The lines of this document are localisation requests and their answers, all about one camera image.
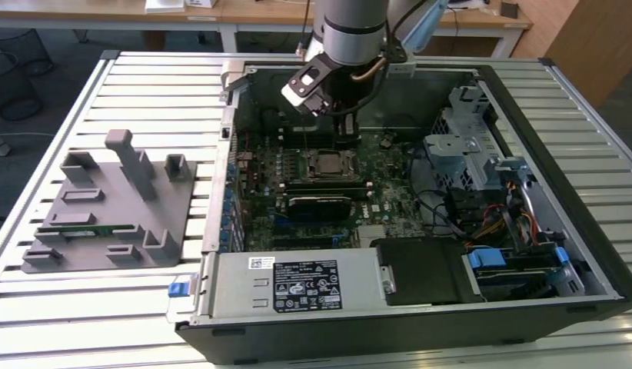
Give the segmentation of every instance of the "circuit board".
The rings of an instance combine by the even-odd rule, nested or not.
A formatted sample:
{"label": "circuit board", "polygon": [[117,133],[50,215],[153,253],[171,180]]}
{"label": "circuit board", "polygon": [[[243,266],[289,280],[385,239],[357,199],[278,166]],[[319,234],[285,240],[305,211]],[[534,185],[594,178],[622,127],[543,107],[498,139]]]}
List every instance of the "circuit board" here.
{"label": "circuit board", "polygon": [[[246,251],[357,248],[361,245],[358,229],[370,225],[381,225],[389,238],[429,234],[405,174],[407,149],[413,143],[391,142],[394,137],[383,131],[363,133],[358,147],[350,150],[357,157],[359,175],[373,182],[373,190],[363,200],[353,202],[345,221],[298,223],[287,216],[285,193],[279,190],[287,180],[285,158],[306,155],[314,147],[309,150],[287,148],[275,137],[242,136],[239,169],[247,209]],[[305,239],[315,243],[303,245],[291,241]]]}

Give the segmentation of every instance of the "black trash bin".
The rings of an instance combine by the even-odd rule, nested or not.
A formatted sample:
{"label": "black trash bin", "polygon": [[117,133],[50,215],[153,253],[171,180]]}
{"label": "black trash bin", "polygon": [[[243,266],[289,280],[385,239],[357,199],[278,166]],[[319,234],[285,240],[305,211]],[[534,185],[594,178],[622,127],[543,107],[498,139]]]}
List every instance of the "black trash bin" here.
{"label": "black trash bin", "polygon": [[54,61],[35,29],[0,28],[0,50],[18,57],[30,76],[45,75],[54,69]]}
{"label": "black trash bin", "polygon": [[37,114],[42,108],[43,101],[19,68],[18,57],[0,52],[0,117],[19,121]]}

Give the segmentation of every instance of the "warning label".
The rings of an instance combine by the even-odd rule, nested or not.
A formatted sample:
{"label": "warning label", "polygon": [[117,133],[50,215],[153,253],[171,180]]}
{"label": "warning label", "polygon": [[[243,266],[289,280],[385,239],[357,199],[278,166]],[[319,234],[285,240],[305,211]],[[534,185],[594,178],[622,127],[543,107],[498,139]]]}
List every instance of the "warning label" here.
{"label": "warning label", "polygon": [[275,263],[274,286],[279,313],[343,308],[337,260]]}

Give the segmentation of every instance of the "white cable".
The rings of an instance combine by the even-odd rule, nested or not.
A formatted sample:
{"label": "white cable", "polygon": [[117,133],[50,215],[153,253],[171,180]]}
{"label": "white cable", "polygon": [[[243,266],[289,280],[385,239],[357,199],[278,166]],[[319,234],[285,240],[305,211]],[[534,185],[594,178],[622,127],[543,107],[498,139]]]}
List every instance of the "white cable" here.
{"label": "white cable", "polygon": [[51,133],[42,132],[18,132],[18,133],[2,133],[0,136],[49,136],[55,137],[57,135]]}

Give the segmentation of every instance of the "blue latch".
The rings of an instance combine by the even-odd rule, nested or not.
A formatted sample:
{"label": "blue latch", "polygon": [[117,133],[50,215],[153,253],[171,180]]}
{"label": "blue latch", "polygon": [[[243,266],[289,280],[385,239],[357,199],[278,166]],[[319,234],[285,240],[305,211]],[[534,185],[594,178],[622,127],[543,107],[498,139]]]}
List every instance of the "blue latch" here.
{"label": "blue latch", "polygon": [[470,263],[474,269],[506,266],[506,259],[503,258],[502,250],[498,248],[481,248],[474,250],[467,256],[470,257]]}
{"label": "blue latch", "polygon": [[565,250],[565,248],[562,248],[561,246],[558,246],[555,248],[555,254],[558,255],[559,257],[559,260],[561,260],[561,263],[566,264],[570,262],[570,255],[567,253],[567,250]]}
{"label": "blue latch", "polygon": [[190,293],[190,282],[175,282],[169,286],[170,298],[187,298]]}

